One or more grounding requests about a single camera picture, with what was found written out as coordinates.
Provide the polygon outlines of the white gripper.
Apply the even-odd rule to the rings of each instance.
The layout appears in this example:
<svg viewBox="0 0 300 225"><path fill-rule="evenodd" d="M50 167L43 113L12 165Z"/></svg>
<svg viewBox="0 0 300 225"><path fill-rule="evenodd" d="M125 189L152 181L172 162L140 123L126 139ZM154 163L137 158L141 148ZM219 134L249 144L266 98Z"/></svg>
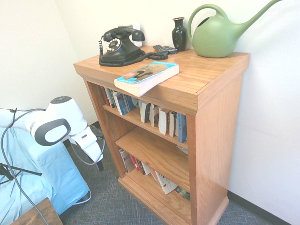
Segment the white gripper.
<svg viewBox="0 0 300 225"><path fill-rule="evenodd" d="M97 162L97 168L101 172L104 170L102 164L103 153L97 143L97 137L94 135L90 127L85 128L82 132L76 135L70 135L71 143L75 143L90 157L93 162Z"/></svg>

